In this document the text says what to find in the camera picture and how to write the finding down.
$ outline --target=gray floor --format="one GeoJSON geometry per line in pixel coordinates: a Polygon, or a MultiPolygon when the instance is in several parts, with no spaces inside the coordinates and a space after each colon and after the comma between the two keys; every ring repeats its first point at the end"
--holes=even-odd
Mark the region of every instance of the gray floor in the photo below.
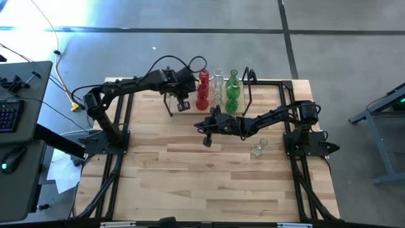
{"type": "MultiPolygon", "coordinates": [[[[36,2],[55,26],[282,28],[277,0],[36,2]]],[[[0,42],[34,60],[53,60],[54,35],[27,30],[26,26],[35,23],[44,28],[46,21],[29,1],[23,6],[15,1],[9,3],[0,13],[0,26],[21,29],[0,32],[0,42]]],[[[284,4],[290,29],[405,29],[404,1],[284,0],[284,4]]],[[[58,33],[58,37],[63,52],[59,71],[69,88],[98,84],[105,77],[142,75],[164,54],[174,54],[186,61],[203,55],[210,70],[216,67],[242,70],[249,66],[261,79],[291,79],[284,37],[278,34],[58,33]]],[[[382,161],[368,126],[365,123],[351,126],[347,119],[404,82],[404,36],[292,35],[291,40],[298,76],[310,80],[314,99],[322,106],[320,125],[329,132],[329,140],[341,146],[330,159],[341,217],[350,222],[403,227],[405,181],[383,186],[372,184],[372,178],[385,174],[382,161]]],[[[1,51],[11,62],[21,61],[1,51]]],[[[156,67],[167,65],[180,68],[174,60],[162,61],[156,67]]],[[[89,127],[85,113],[70,112],[67,98],[55,85],[49,85],[45,101],[82,127],[89,127]]],[[[44,107],[39,123],[57,133],[77,130],[68,120],[58,121],[55,115],[44,107]]],[[[395,128],[400,123],[384,122],[380,123],[382,127],[391,126],[390,130],[395,129],[397,135],[402,133],[395,128]]],[[[56,188],[48,186],[41,202],[54,202],[52,210],[29,215],[27,220],[66,218],[71,196],[72,192],[58,196],[56,188]]]]}

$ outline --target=white paper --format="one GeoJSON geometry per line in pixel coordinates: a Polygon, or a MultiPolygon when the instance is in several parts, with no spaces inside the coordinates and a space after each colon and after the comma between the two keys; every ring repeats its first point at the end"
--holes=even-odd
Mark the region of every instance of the white paper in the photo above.
{"type": "Polygon", "coordinates": [[[58,193],[61,194],[76,186],[80,180],[82,166],[75,167],[70,155],[54,149],[47,180],[55,180],[58,193]]]}

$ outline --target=wooden table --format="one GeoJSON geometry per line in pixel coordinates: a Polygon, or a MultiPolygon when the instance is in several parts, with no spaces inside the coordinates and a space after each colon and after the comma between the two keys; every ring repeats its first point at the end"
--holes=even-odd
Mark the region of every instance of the wooden table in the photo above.
{"type": "MultiPolygon", "coordinates": [[[[293,80],[293,85],[296,100],[312,100],[308,80],[293,80]]],[[[275,86],[253,85],[252,97],[247,117],[256,117],[280,105],[275,86]]],[[[108,110],[110,119],[115,108],[116,100],[108,110]]],[[[170,117],[159,93],[135,94],[128,128],[131,140],[123,160],[114,220],[175,216],[183,221],[297,222],[291,164],[282,141],[283,123],[262,129],[245,141],[235,136],[213,135],[212,147],[206,148],[204,135],[193,127],[204,117],[170,117]],[[261,138],[267,139],[268,145],[265,153],[256,157],[251,154],[251,145],[261,138]]],[[[77,191],[77,213],[83,211],[100,188],[105,159],[106,155],[93,156],[84,167],[77,191]]],[[[339,217],[326,162],[309,157],[308,166],[314,192],[339,217]]],[[[305,193],[303,198],[310,216],[305,193]]]]}

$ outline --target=green bottle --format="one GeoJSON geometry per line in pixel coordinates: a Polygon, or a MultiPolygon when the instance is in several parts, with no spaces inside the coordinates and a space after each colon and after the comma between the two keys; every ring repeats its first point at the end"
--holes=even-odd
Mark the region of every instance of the green bottle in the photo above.
{"type": "Polygon", "coordinates": [[[233,80],[227,86],[227,96],[229,99],[238,99],[240,96],[240,81],[233,80]]]}
{"type": "Polygon", "coordinates": [[[230,78],[228,79],[227,83],[225,84],[226,87],[228,87],[228,86],[231,84],[231,82],[232,82],[233,80],[238,80],[238,79],[236,78],[236,75],[238,75],[238,71],[237,71],[237,70],[231,70],[231,71],[230,71],[230,78]]]}
{"type": "Polygon", "coordinates": [[[229,113],[234,113],[238,109],[238,102],[236,99],[229,99],[225,105],[225,109],[229,113]]]}

